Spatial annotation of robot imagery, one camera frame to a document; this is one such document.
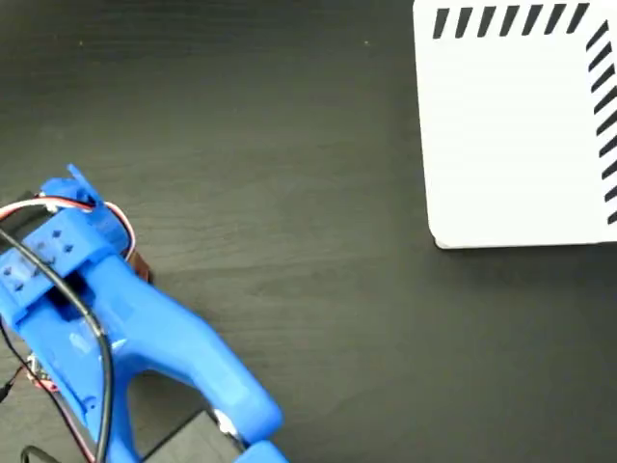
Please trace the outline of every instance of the dark tabletop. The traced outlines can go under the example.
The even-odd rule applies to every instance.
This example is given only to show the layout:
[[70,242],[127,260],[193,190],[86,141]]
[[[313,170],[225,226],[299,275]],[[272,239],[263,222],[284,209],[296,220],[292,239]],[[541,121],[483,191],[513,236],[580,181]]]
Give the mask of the dark tabletop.
[[[411,8],[3,1],[0,200],[81,167],[291,462],[614,462],[617,252],[434,247]],[[149,449],[200,401],[145,377],[131,404]],[[0,460],[80,461],[26,382],[0,418]]]

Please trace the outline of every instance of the blue robot gripper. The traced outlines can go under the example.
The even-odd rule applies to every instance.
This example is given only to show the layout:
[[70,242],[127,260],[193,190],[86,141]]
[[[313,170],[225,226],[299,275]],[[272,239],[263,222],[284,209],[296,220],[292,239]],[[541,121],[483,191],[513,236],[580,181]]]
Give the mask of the blue robot gripper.
[[[135,375],[155,370],[198,389],[228,418],[247,448],[236,463],[285,462],[267,441],[282,425],[279,406],[210,326],[135,275],[121,256],[128,245],[121,222],[81,173],[68,169],[73,178],[52,178],[41,191],[94,203],[94,210],[62,209],[23,242],[61,276],[80,281],[81,296],[108,334],[115,368],[109,461],[141,461],[126,392]],[[103,396],[96,339],[72,307],[50,297],[52,289],[16,249],[0,256],[0,314],[96,439]]]

